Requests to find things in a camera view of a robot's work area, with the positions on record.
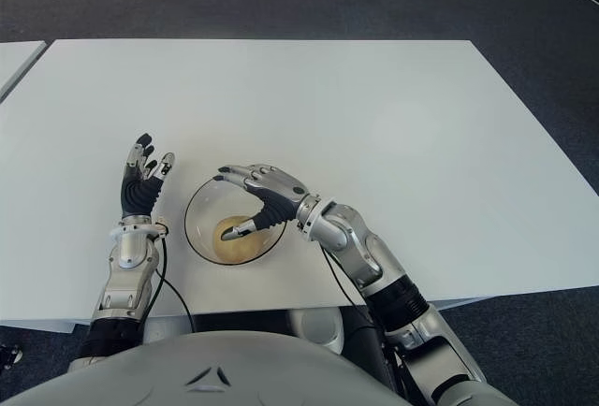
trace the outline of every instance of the wire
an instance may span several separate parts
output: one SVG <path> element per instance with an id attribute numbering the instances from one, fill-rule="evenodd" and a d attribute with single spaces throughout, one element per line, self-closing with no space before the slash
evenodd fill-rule
<path id="1" fill-rule="evenodd" d="M 148 303 L 148 306 L 146 307 L 145 311 L 143 312 L 143 315 L 141 316 L 141 319 L 139 320 L 139 329 L 143 329 L 143 327 L 146 324 L 146 320 L 148 319 L 148 315 L 150 315 L 150 311 L 152 310 L 152 307 L 154 305 L 154 303 L 156 302 L 156 299 L 158 298 L 158 294 L 160 294 L 160 291 L 162 290 L 162 284 L 165 282 L 165 275 L 167 274 L 167 262 L 168 262 L 168 255 L 167 255 L 167 242 L 165 241 L 164 238 L 161 239 L 162 240 L 162 256 L 163 256 L 163 260 L 162 260 L 162 277 L 160 277 L 160 282 L 158 282 L 158 287 L 156 287 L 156 292 L 153 293 L 153 297 L 152 300 L 150 300 L 150 303 Z"/>
<path id="2" fill-rule="evenodd" d="M 189 308 L 187 308 L 187 304 L 185 303 L 185 300 L 183 300 L 183 296 L 179 293 L 179 291 L 175 288 L 175 286 L 173 286 L 169 280 L 167 280 L 159 271 L 158 269 L 156 269 L 156 274 L 162 278 L 165 283 L 167 284 L 168 287 L 170 287 L 170 289 L 172 289 L 172 292 L 175 293 L 175 296 L 177 296 L 179 298 L 179 301 L 183 304 L 183 307 L 185 308 L 185 313 L 187 314 L 187 319 L 189 319 L 189 325 L 191 327 L 191 332 L 195 333 L 196 332 L 196 324 L 194 323 L 194 317 L 191 315 L 191 312 L 189 312 Z"/>
<path id="3" fill-rule="evenodd" d="M 411 403 L 412 401 L 410 400 L 410 392 L 408 391 L 408 386 L 405 383 L 404 379 L 403 379 L 403 372 L 407 370 L 407 366 L 405 365 L 405 360 L 403 359 L 403 356 L 400 354 L 400 352 L 397 351 L 396 348 L 393 349 L 393 353 L 400 359 L 400 361 L 402 362 L 402 368 L 398 370 L 398 374 L 397 374 L 397 378 L 400 380 L 400 383 L 402 383 L 402 389 L 403 389 L 403 398 L 408 402 Z"/>
<path id="4" fill-rule="evenodd" d="M 357 328 L 355 328 L 354 330 L 352 330 L 351 333 L 349 333 L 349 336 L 347 336 L 345 338 L 344 345 L 346 345 L 348 342 L 350 342 L 352 340 L 352 338 L 354 336 L 356 336 L 359 333 L 359 331 L 361 331 L 362 329 L 374 329 L 374 330 L 378 330 L 378 328 L 376 326 L 372 326 L 372 325 L 358 326 Z"/>
<path id="5" fill-rule="evenodd" d="M 354 303 L 354 300 L 351 299 L 350 296 L 347 295 L 347 293 L 345 292 L 345 289 L 343 289 L 343 286 L 341 284 L 341 282 L 339 281 L 339 278 L 337 278 L 337 274 L 335 273 L 335 269 L 333 268 L 333 266 L 330 263 L 329 258 L 331 258 L 333 261 L 335 261 L 335 264 L 337 263 L 337 260 L 335 259 L 335 257 L 329 253 L 328 250 L 326 250 L 322 245 L 320 246 L 320 250 L 322 252 L 322 255 L 325 256 L 325 261 L 327 261 L 327 264 L 329 265 L 330 268 L 330 273 L 333 274 L 333 278 L 335 279 L 335 282 L 337 282 L 337 285 L 339 286 L 339 289 L 341 289 L 341 292 L 343 292 L 343 295 L 345 296 L 345 298 L 347 298 L 347 301 L 349 301 L 351 303 L 351 305 L 354 307 L 354 309 L 356 310 L 356 312 L 360 315 L 360 317 L 362 319 L 364 319 L 364 321 L 370 325 L 374 325 L 372 320 L 369 320 L 368 317 L 366 317 L 366 315 L 364 315 L 362 313 L 362 311 L 359 310 L 358 305 L 356 303 Z"/>

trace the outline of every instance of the fingertip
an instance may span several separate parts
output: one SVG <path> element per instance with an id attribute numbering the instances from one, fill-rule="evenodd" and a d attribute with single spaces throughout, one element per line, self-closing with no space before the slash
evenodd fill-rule
<path id="1" fill-rule="evenodd" d="M 141 144 L 143 147 L 146 147 L 148 144 L 152 142 L 152 137 L 147 133 L 141 135 L 136 141 L 138 144 Z"/>
<path id="2" fill-rule="evenodd" d="M 153 152 L 153 146 L 148 146 L 143 150 L 143 156 L 148 157 Z"/>
<path id="3" fill-rule="evenodd" d="M 171 166 L 174 165 L 175 164 L 175 154 L 173 152 L 165 153 L 165 156 L 162 157 L 162 161 Z"/>
<path id="4" fill-rule="evenodd" d="M 228 235 L 230 235 L 232 231 L 233 231 L 233 227 L 232 227 L 232 226 L 230 226 L 230 227 L 229 227 L 229 228 L 227 228 L 225 231 L 223 231 L 223 233 L 221 233 L 221 240 L 229 240 L 229 239 L 227 239 L 226 237 L 227 237 Z"/>

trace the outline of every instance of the white table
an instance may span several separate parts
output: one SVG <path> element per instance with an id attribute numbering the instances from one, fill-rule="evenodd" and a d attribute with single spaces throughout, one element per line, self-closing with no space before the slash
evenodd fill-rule
<path id="1" fill-rule="evenodd" d="M 43 41 L 0 43 L 0 99 L 45 48 Z"/>
<path id="2" fill-rule="evenodd" d="M 193 252 L 185 207 L 228 163 L 360 210 L 430 300 L 599 280 L 599 197 L 470 42 L 59 40 L 0 110 L 0 319 L 89 318 L 144 131 L 177 154 L 155 211 L 192 312 L 346 304 L 293 226 L 242 267 Z"/>

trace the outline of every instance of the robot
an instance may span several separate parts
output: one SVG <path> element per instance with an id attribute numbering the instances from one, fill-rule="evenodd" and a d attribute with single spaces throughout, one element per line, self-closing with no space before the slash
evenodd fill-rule
<path id="1" fill-rule="evenodd" d="M 141 344 L 152 307 L 156 243 L 168 229 L 152 210 L 174 164 L 153 152 L 147 134 L 126 160 L 123 217 L 111 234 L 110 276 L 89 334 L 67 374 L 9 399 L 8 405 L 427 405 L 514 406 L 487 384 L 460 339 L 419 293 L 398 259 L 352 207 L 310 193 L 270 165 L 224 166 L 234 183 L 264 203 L 252 219 L 226 230 L 237 239 L 283 221 L 334 258 L 363 296 L 386 344 L 394 349 L 408 399 L 327 348 L 290 336 L 213 331 Z"/>

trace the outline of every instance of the robotic hand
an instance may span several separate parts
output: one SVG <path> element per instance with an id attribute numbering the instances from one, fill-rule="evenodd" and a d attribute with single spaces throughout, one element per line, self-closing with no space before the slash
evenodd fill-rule
<path id="1" fill-rule="evenodd" d="M 386 244 L 346 205 L 313 196 L 303 183 L 269 165 L 225 166 L 232 182 L 264 202 L 252 219 L 224 232 L 236 239 L 282 221 L 298 220 L 307 240 L 332 255 L 385 329 L 402 361 L 405 383 L 428 405 L 514 405 L 486 384 L 482 370 L 435 307 L 426 302 Z"/>
<path id="2" fill-rule="evenodd" d="M 110 235 L 116 240 L 109 257 L 110 276 L 95 307 L 92 323 L 76 370 L 139 345 L 152 293 L 151 278 L 159 254 L 154 241 L 167 229 L 152 224 L 152 209 L 162 184 L 173 167 L 175 155 L 166 153 L 160 163 L 146 165 L 153 152 L 147 133 L 131 148 L 124 166 L 121 186 L 122 220 Z"/>

